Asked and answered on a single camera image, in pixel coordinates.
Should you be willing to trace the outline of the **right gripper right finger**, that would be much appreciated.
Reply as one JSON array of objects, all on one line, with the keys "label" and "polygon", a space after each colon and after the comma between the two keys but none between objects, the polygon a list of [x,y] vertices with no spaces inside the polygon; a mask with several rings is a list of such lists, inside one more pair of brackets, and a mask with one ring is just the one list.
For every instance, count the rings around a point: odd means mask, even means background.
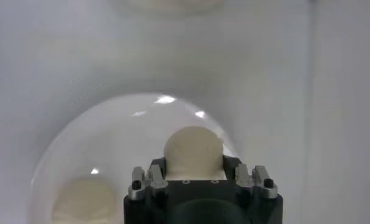
[{"label": "right gripper right finger", "polygon": [[254,166],[249,172],[247,165],[239,158],[223,155],[223,170],[227,180],[233,180],[241,190],[251,195],[257,193],[266,200],[278,197],[278,187],[265,166]]}]

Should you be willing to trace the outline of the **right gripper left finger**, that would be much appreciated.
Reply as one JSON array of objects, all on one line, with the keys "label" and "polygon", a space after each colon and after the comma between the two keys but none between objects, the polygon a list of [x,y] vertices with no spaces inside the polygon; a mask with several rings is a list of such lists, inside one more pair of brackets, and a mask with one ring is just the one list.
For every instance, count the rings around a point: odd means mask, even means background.
[{"label": "right gripper left finger", "polygon": [[128,198],[130,200],[144,200],[147,191],[155,198],[165,197],[169,182],[166,181],[166,159],[165,157],[154,159],[145,173],[142,167],[134,167],[131,174],[131,184],[128,187]]}]

